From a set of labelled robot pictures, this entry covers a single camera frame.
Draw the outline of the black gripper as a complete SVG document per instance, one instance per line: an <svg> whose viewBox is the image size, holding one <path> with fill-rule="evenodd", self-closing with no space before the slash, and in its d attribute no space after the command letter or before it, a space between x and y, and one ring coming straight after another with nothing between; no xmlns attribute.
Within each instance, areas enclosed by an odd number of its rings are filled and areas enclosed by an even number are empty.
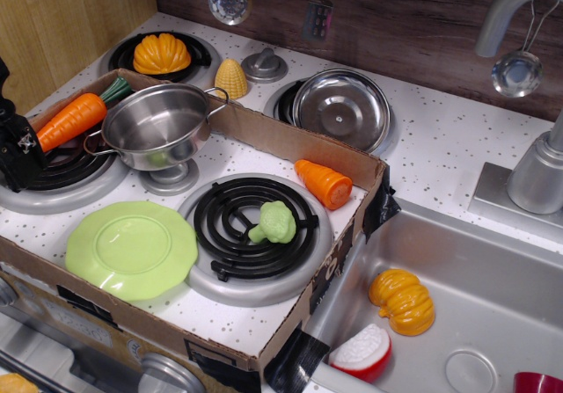
<svg viewBox="0 0 563 393"><path fill-rule="evenodd" d="M13 192L35 190L48 167L38 136L29 120L1 94L1 173Z"/></svg>

